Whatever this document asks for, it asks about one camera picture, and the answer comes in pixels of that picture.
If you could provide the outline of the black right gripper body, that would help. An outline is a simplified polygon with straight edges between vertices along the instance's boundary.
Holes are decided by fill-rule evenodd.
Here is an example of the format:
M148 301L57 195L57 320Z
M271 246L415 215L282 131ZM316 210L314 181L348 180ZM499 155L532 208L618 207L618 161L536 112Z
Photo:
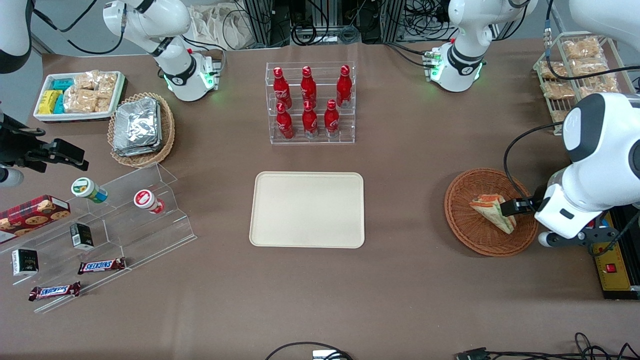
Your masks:
M48 143L39 139L46 131L30 128L8 115L1 116L0 125L0 164L46 171L51 156L43 150Z

